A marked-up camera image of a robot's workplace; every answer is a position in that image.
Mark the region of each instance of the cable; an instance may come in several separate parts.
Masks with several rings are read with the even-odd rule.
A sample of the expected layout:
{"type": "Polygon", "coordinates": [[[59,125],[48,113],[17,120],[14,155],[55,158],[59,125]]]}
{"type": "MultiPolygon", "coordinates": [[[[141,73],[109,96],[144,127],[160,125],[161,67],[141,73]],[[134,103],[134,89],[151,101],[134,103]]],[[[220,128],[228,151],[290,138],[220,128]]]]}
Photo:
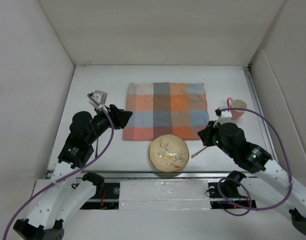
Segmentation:
{"type": "MultiPolygon", "coordinates": [[[[221,184],[221,182],[222,182],[224,179],[230,180],[230,181],[233,181],[233,182],[239,184],[239,185],[245,190],[245,192],[246,192],[246,194],[247,194],[247,197],[248,197],[249,200],[250,200],[250,202],[249,202],[249,207],[250,207],[250,208],[253,208],[253,207],[252,207],[251,195],[249,194],[249,191],[246,189],[246,187],[245,187],[244,185],[242,185],[239,181],[237,181],[237,180],[235,180],[235,179],[232,179],[232,178],[229,178],[229,177],[225,177],[225,178],[221,179],[218,183],[221,184]]],[[[218,188],[218,192],[219,192],[219,193],[221,194],[221,196],[224,198],[224,195],[222,195],[221,190],[220,190],[219,188],[218,188]]],[[[236,217],[245,216],[246,214],[248,214],[248,213],[250,212],[250,209],[248,209],[248,210],[247,210],[246,212],[244,212],[244,213],[235,214],[235,213],[232,213],[232,212],[226,210],[221,204],[220,204],[220,206],[221,206],[221,208],[222,208],[225,212],[227,212],[227,213],[229,213],[229,214],[231,214],[231,215],[233,215],[233,216],[236,216],[236,217]]]]}
{"type": "MultiPolygon", "coordinates": [[[[284,145],[283,145],[282,139],[280,138],[280,136],[279,136],[279,134],[278,134],[276,128],[273,126],[273,124],[272,124],[267,118],[265,118],[264,116],[262,116],[261,114],[255,112],[255,111],[253,111],[253,110],[249,110],[249,109],[245,109],[245,108],[241,108],[241,107],[236,107],[236,108],[235,108],[235,107],[233,107],[233,108],[224,108],[224,109],[221,109],[220,111],[222,112],[222,111],[229,111],[229,110],[241,110],[241,111],[243,110],[243,111],[247,111],[247,112],[253,113],[253,114],[259,116],[260,118],[262,118],[264,121],[266,121],[267,124],[273,129],[273,131],[275,132],[275,134],[276,134],[276,136],[277,136],[277,139],[278,139],[278,141],[279,141],[279,144],[280,144],[280,146],[281,146],[281,148],[282,148],[283,155],[284,155],[284,157],[285,157],[285,162],[286,162],[286,166],[287,166],[287,170],[288,170],[288,182],[289,182],[290,185],[289,185],[289,187],[288,187],[288,192],[287,192],[286,196],[283,198],[283,200],[281,200],[279,203],[277,203],[277,204],[275,204],[275,205],[268,206],[268,207],[265,207],[265,208],[264,208],[264,207],[262,207],[262,208],[261,208],[261,207],[260,207],[260,208],[254,208],[254,207],[251,207],[251,206],[250,206],[250,207],[245,207],[245,206],[236,204],[236,203],[234,203],[233,201],[231,201],[230,199],[228,199],[228,198],[223,194],[222,190],[220,189],[220,184],[221,184],[222,181],[224,181],[224,180],[231,180],[231,181],[234,180],[234,179],[231,179],[231,178],[228,178],[228,177],[224,177],[224,178],[222,178],[222,179],[218,182],[217,188],[218,188],[219,194],[222,196],[222,198],[224,198],[224,199],[227,201],[227,204],[231,204],[231,205],[236,206],[236,207],[238,207],[238,208],[240,208],[240,209],[253,210],[253,211],[264,211],[264,210],[270,210],[270,209],[274,209],[274,208],[277,208],[277,207],[281,206],[284,202],[287,201],[287,199],[289,198],[289,196],[291,195],[291,192],[292,192],[292,172],[291,172],[291,167],[290,167],[290,164],[289,164],[289,160],[288,160],[288,157],[287,157],[287,154],[286,154],[285,147],[284,147],[284,145]]],[[[238,184],[240,184],[240,186],[241,186],[242,188],[244,188],[245,192],[247,193],[247,195],[248,195],[248,197],[249,197],[249,201],[252,203],[252,199],[250,198],[249,191],[245,188],[245,186],[242,185],[242,184],[241,184],[240,182],[238,182],[238,181],[235,181],[235,180],[234,180],[234,182],[237,182],[238,184]]]]}
{"type": "MultiPolygon", "coordinates": [[[[97,104],[97,106],[100,106],[100,104],[98,102],[96,102],[92,96],[90,94],[87,95],[94,103],[97,104]]],[[[94,158],[90,163],[86,164],[85,166],[81,167],[80,169],[77,169],[73,172],[71,172],[70,174],[67,174],[66,176],[63,176],[62,178],[56,180],[57,183],[65,180],[66,178],[71,177],[74,174],[77,174],[79,172],[81,172],[82,170],[84,170],[85,168],[87,168],[88,166],[90,166],[91,164],[93,164],[94,162],[96,162],[103,154],[104,152],[106,152],[107,148],[109,147],[109,145],[111,144],[112,140],[113,140],[113,136],[114,136],[114,124],[111,120],[111,118],[109,117],[108,113],[104,110],[104,108],[101,107],[102,112],[106,115],[106,117],[108,118],[109,123],[111,124],[111,128],[112,128],[112,133],[111,133],[111,137],[108,140],[108,143],[106,144],[106,146],[104,147],[104,149],[101,151],[101,153],[94,158]]],[[[38,195],[40,195],[41,193],[43,193],[44,191],[46,191],[47,189],[51,188],[54,184],[49,184],[48,186],[46,186],[45,188],[43,188],[42,190],[40,190],[38,193],[36,193],[35,195],[33,195],[30,199],[27,200],[27,202],[25,202],[18,210],[17,212],[13,215],[13,217],[11,218],[11,220],[9,221],[5,232],[4,232],[4,236],[3,236],[3,240],[6,240],[7,238],[7,234],[9,232],[9,229],[11,228],[11,225],[13,223],[13,221],[15,220],[15,218],[18,216],[18,214],[32,201],[34,200],[38,195]]]]}

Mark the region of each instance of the red wire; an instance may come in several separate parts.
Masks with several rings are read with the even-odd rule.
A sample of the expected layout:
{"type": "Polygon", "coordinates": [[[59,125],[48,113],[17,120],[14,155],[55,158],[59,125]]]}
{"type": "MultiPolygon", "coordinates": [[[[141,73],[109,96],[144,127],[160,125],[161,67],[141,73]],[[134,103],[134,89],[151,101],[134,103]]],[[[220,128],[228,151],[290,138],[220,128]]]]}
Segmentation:
{"type": "Polygon", "coordinates": [[[102,198],[101,198],[101,206],[99,207],[99,209],[102,209],[102,206],[104,205],[103,200],[104,200],[105,197],[106,197],[106,193],[107,193],[107,189],[105,189],[104,195],[103,195],[102,198]]]}

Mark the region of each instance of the blue square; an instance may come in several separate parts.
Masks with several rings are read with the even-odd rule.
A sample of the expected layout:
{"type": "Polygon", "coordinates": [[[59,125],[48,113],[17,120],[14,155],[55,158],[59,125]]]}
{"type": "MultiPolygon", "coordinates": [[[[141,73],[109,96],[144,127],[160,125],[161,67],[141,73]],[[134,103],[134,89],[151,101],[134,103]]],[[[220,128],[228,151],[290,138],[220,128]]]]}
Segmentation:
{"type": "Polygon", "coordinates": [[[207,110],[191,110],[191,124],[192,126],[203,126],[208,124],[208,111],[207,110]]]}
{"type": "Polygon", "coordinates": [[[172,127],[171,111],[154,111],[154,127],[172,127]]]}
{"type": "Polygon", "coordinates": [[[153,127],[153,111],[135,111],[135,127],[152,128],[153,127]]]}
{"type": "Polygon", "coordinates": [[[205,94],[203,83],[188,83],[187,84],[188,93],[190,94],[205,94]]]}
{"type": "Polygon", "coordinates": [[[135,114],[136,114],[137,111],[132,110],[132,112],[133,112],[133,115],[132,115],[131,118],[128,120],[127,125],[126,125],[126,126],[128,126],[128,127],[130,127],[130,128],[135,127],[135,114]]]}

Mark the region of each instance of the white table surface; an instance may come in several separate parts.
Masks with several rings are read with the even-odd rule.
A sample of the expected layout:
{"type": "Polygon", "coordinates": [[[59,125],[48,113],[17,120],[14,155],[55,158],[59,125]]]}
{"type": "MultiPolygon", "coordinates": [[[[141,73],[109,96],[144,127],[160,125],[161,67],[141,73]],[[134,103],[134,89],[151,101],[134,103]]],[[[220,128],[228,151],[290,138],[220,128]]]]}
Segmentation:
{"type": "MultiPolygon", "coordinates": [[[[49,183],[49,180],[37,180],[33,192],[37,193],[49,183]]],[[[39,197],[31,202],[28,212],[38,200],[39,197]]],[[[244,212],[242,209],[231,211],[244,212]]],[[[274,210],[251,211],[243,217],[229,215],[221,209],[79,210],[65,229],[64,240],[67,239],[306,240],[306,236],[274,210]]]]}
{"type": "MultiPolygon", "coordinates": [[[[79,111],[95,114],[88,103],[87,94],[95,90],[108,93],[106,105],[115,104],[125,109],[128,85],[133,83],[204,83],[210,120],[216,120],[215,109],[226,106],[226,99],[244,100],[254,110],[250,91],[241,66],[139,66],[139,65],[90,65],[77,66],[63,116],[50,157],[48,170],[53,171],[57,157],[69,135],[72,117],[79,111]]],[[[258,119],[245,113],[233,121],[245,132],[249,142],[265,147],[258,119]]],[[[99,138],[99,152],[106,145],[111,131],[99,138]]],[[[186,141],[190,154],[200,150],[202,141],[186,141]]],[[[122,130],[115,131],[114,139],[107,152],[88,169],[101,172],[158,172],[148,157],[150,141],[122,140],[122,130]]],[[[243,171],[233,160],[217,147],[210,147],[195,158],[191,158],[181,172],[230,172],[243,171]]]]}

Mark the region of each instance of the black bracket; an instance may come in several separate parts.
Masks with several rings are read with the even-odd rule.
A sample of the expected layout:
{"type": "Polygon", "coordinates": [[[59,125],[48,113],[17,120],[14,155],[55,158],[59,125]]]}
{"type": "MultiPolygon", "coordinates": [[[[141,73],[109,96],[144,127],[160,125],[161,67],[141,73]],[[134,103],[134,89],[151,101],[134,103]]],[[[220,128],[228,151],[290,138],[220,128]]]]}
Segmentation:
{"type": "Polygon", "coordinates": [[[293,226],[302,234],[306,236],[306,218],[303,217],[296,208],[288,211],[292,216],[293,226]]]}
{"type": "Polygon", "coordinates": [[[14,224],[14,230],[24,240],[61,240],[64,236],[62,228],[63,220],[56,220],[52,229],[43,230],[43,226],[34,227],[28,223],[28,219],[18,219],[14,224]]]}

